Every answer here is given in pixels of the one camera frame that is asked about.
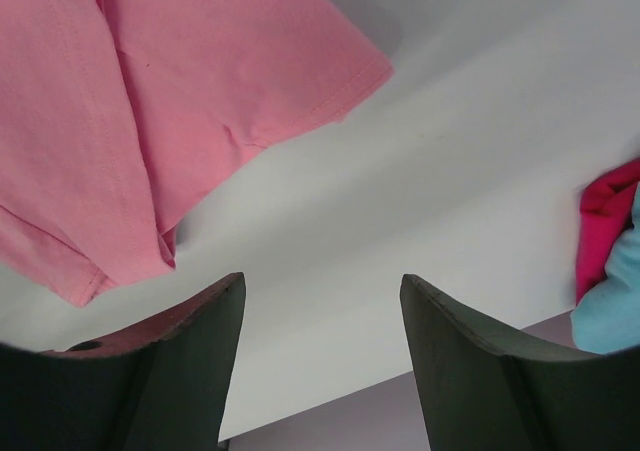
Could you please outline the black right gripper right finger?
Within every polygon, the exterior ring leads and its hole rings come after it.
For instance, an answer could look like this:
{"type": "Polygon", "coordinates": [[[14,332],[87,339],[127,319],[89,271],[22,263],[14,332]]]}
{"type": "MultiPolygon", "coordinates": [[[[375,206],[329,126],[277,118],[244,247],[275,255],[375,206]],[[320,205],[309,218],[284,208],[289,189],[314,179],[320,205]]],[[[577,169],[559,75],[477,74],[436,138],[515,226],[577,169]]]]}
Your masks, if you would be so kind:
{"type": "Polygon", "coordinates": [[[431,449],[638,449],[638,348],[551,343],[411,274],[400,301],[431,449]]]}

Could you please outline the pink t shirt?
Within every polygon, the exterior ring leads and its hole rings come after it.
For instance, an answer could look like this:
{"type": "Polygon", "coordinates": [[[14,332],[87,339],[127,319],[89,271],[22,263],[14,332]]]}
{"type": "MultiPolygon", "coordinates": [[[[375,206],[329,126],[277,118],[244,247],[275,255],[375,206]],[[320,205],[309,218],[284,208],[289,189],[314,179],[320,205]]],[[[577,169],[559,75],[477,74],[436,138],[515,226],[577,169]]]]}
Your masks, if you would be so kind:
{"type": "Polygon", "coordinates": [[[1,260],[78,307],[168,274],[202,199],[392,71],[329,0],[1,0],[1,260]]]}

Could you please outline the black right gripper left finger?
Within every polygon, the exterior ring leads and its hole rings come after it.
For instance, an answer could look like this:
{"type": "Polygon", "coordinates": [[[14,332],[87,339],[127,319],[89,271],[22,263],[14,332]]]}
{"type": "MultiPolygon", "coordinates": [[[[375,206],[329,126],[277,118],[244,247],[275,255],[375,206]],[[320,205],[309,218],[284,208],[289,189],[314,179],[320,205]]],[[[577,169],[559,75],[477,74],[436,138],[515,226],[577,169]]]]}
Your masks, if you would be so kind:
{"type": "Polygon", "coordinates": [[[2,449],[217,449],[245,299],[232,273],[64,352],[2,345],[2,449]]]}

